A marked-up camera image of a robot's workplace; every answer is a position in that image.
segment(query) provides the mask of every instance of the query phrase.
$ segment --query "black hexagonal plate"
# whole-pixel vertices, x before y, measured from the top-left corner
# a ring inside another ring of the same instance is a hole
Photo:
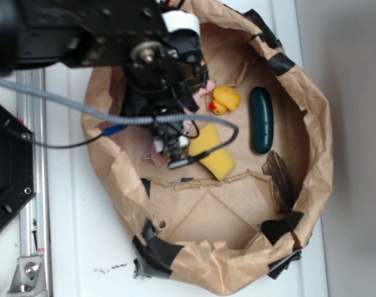
[[[0,232],[34,196],[33,133],[0,105]]]

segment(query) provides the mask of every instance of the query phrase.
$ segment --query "bolt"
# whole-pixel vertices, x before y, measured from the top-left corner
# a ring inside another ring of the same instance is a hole
[[[150,9],[149,7],[144,7],[144,9],[142,10],[142,13],[143,13],[148,19],[153,18],[153,12],[152,12],[152,9]]]
[[[23,293],[26,291],[28,291],[28,285],[26,283],[19,285],[19,292]]]
[[[88,66],[88,65],[90,65],[91,64],[91,62],[89,61],[89,60],[84,60],[84,61],[82,61],[82,65],[83,66]]]
[[[151,64],[151,63],[153,63],[153,61],[154,61],[154,59],[155,59],[155,53],[154,53],[153,50],[150,49],[150,48],[143,49],[143,50],[139,53],[139,56],[141,57],[141,59],[142,59],[146,64]]]
[[[35,276],[37,276],[38,273],[39,273],[39,266],[38,266],[36,263],[29,262],[29,263],[25,266],[25,273],[26,273],[29,277],[35,277]]]
[[[103,9],[101,10],[101,12],[102,12],[102,15],[103,15],[104,17],[111,17],[111,16],[112,16],[112,12],[111,12],[111,10],[109,10],[108,8],[103,8]]]
[[[95,41],[103,45],[105,42],[107,42],[107,39],[103,36],[99,36],[95,39]]]

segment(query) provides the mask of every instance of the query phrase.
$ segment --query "crumpled paper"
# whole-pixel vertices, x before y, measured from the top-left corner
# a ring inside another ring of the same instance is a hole
[[[151,219],[160,238],[184,246],[171,266],[172,279],[228,295],[268,273],[268,265],[289,255],[293,248],[308,243],[332,188],[330,109],[324,95],[298,66],[274,75],[267,60],[283,49],[271,49],[251,21],[213,0],[186,0],[183,10],[197,15],[202,23],[210,78],[217,85],[235,87],[242,97],[236,111],[222,115],[240,127],[237,140],[227,147],[236,162],[234,171],[221,183],[200,164],[177,170],[169,170],[167,164],[155,168],[143,158],[151,146],[149,131],[143,127],[131,126],[91,143],[88,149],[93,168],[127,234],[145,244],[141,231],[147,218]],[[277,216],[272,209],[271,178],[261,174],[267,155],[256,155],[249,145],[247,100],[257,86],[271,95],[272,149],[285,161],[297,193],[293,211],[304,214],[294,234],[285,234],[275,245],[255,226]],[[97,68],[85,103],[118,114],[125,90],[120,67]],[[203,100],[199,113],[209,112],[208,101],[211,95]],[[87,139],[98,135],[106,125],[82,115]],[[219,127],[221,139],[230,133]],[[151,199],[141,178],[152,181]],[[172,184],[181,178],[194,180]]]

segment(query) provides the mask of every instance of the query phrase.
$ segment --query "rubber duck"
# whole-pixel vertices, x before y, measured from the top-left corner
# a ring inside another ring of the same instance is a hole
[[[216,87],[212,95],[214,100],[210,103],[209,109],[217,115],[224,114],[228,110],[235,111],[242,100],[234,88],[224,85]]]

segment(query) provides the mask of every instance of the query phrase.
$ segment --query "dark green cucumber toy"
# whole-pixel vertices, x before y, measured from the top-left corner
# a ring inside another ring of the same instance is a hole
[[[273,106],[265,88],[256,87],[250,94],[251,149],[268,153],[273,144]]]

